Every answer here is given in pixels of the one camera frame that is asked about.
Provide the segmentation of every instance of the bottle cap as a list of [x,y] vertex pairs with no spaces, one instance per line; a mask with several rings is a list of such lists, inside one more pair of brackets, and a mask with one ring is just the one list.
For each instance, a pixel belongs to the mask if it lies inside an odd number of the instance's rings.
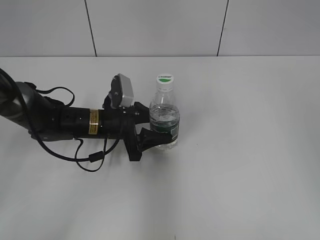
[[173,89],[174,76],[163,73],[156,78],[156,88],[162,92],[169,92]]

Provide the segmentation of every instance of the water bottle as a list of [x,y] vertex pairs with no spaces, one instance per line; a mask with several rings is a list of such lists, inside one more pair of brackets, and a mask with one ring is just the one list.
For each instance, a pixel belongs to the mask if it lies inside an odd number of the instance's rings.
[[161,150],[172,149],[177,144],[180,113],[173,90],[174,76],[160,74],[156,78],[156,94],[150,103],[150,129],[158,133],[169,133],[172,142],[157,146]]

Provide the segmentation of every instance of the yellow label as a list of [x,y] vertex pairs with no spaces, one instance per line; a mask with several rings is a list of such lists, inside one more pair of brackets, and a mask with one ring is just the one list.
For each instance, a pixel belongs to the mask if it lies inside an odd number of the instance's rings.
[[99,110],[90,109],[89,134],[97,135],[99,127]]

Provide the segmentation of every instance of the white table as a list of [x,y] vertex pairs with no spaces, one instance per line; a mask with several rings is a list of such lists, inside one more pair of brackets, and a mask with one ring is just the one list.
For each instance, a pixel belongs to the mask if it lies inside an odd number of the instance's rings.
[[[320,57],[31,57],[0,67],[39,89],[68,87],[85,108],[102,106],[117,73],[148,105],[168,72],[181,115],[171,152],[129,162],[121,141],[97,173],[0,118],[1,240],[320,239]],[[48,143],[71,157],[77,145]],[[102,145],[87,140],[79,156]]]

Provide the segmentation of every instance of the bottle label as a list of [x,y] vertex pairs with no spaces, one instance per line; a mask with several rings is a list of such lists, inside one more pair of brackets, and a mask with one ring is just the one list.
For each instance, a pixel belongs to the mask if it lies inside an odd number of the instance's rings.
[[150,128],[152,131],[157,132],[157,133],[171,134],[172,141],[175,141],[178,138],[179,122],[173,126],[170,126],[170,127],[156,126],[156,125],[150,124]]

